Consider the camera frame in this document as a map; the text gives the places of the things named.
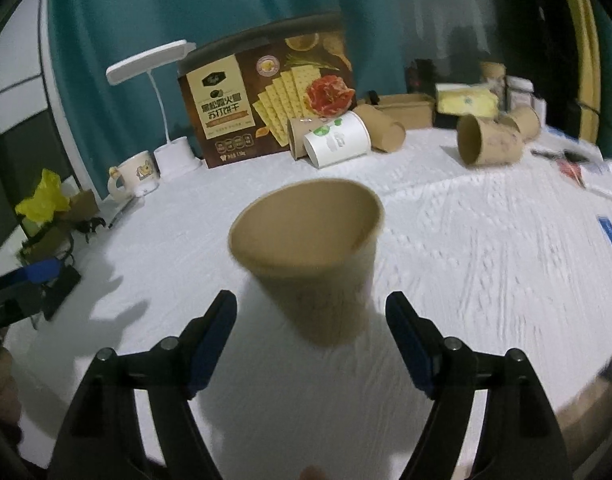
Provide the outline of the person's left hand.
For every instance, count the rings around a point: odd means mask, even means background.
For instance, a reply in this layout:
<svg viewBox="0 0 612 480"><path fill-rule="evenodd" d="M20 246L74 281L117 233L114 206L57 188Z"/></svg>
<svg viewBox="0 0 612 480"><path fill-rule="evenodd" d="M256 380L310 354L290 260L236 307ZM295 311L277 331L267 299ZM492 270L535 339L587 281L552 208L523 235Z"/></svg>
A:
<svg viewBox="0 0 612 480"><path fill-rule="evenodd" d="M12 376L12 356L6 349L0 350L0 420L16 426L21 418L22 406L18 398L18 384Z"/></svg>

